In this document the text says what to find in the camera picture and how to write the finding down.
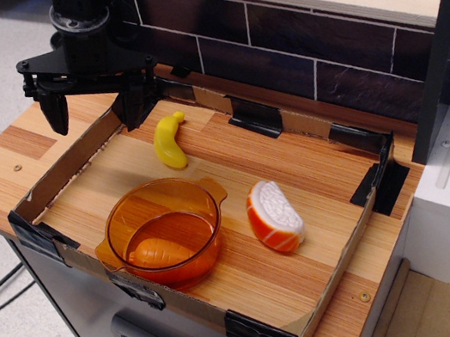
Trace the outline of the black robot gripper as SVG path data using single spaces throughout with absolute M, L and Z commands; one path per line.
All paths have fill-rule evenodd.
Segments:
M 23 75 L 24 95 L 40 104 L 52 130 L 69 132 L 68 95 L 119 93 L 118 117 L 134 131 L 156 105 L 154 68 L 157 58 L 126 49 L 104 30 L 95 34 L 63 35 L 54 51 L 17 64 Z

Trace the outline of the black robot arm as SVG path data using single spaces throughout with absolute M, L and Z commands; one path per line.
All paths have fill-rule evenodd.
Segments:
M 140 127 L 157 102 L 157 59 L 127 49 L 119 0 L 52 0 L 49 18 L 52 50 L 16 70 L 24 95 L 39 103 L 52 130 L 69 131 L 69 95 L 107 93 L 116 94 L 112 111 L 127 129 Z

